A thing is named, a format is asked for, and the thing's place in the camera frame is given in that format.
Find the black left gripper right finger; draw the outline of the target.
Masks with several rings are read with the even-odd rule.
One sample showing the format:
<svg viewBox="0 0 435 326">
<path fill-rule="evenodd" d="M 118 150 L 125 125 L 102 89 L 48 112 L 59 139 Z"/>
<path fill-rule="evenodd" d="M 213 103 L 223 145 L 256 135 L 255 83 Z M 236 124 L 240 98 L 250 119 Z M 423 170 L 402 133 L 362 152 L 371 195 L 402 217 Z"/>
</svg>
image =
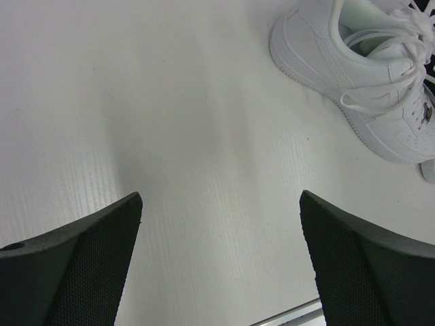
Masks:
<svg viewBox="0 0 435 326">
<path fill-rule="evenodd" d="M 300 220 L 327 325 L 434 324 L 434 245 L 307 190 Z"/>
</svg>

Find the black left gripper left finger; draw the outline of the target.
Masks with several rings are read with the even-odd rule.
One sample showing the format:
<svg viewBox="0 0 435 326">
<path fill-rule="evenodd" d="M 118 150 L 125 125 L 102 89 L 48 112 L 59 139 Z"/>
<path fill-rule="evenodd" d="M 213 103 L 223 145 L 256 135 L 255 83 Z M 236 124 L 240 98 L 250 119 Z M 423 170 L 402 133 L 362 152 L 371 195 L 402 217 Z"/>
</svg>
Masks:
<svg viewBox="0 0 435 326">
<path fill-rule="evenodd" d="M 2 325 L 114 325 L 143 202 L 134 192 L 1 249 Z"/>
</svg>

